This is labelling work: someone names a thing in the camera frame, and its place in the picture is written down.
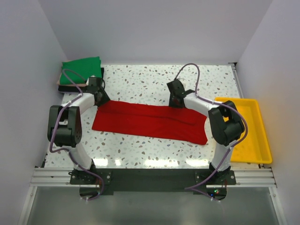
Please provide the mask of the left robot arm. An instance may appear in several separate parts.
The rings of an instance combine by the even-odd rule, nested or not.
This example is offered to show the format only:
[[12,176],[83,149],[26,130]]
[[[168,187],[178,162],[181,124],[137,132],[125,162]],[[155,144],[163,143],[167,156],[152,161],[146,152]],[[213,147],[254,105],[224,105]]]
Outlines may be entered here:
[[88,84],[71,100],[62,105],[53,105],[49,110],[47,138],[51,153],[64,151],[81,172],[81,179],[92,184],[97,179],[94,165],[81,143],[83,131],[81,115],[94,106],[101,106],[110,100],[105,91],[103,78],[90,77]]

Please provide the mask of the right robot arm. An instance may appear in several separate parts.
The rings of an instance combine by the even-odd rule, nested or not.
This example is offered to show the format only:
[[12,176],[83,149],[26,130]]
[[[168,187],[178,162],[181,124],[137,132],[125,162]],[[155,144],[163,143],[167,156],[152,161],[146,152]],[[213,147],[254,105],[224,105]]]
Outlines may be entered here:
[[169,106],[194,110],[209,119],[211,134],[216,141],[209,179],[220,184],[225,179],[224,171],[230,169],[233,148],[248,135],[246,120],[232,101],[219,102],[200,97],[193,90],[185,90],[178,79],[167,83],[167,87]]

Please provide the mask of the red t shirt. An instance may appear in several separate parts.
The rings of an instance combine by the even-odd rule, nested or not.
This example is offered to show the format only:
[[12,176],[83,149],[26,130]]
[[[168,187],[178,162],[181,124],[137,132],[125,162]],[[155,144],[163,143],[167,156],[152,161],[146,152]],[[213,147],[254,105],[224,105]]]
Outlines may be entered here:
[[92,129],[205,145],[205,121],[206,116],[187,108],[110,100],[98,107]]

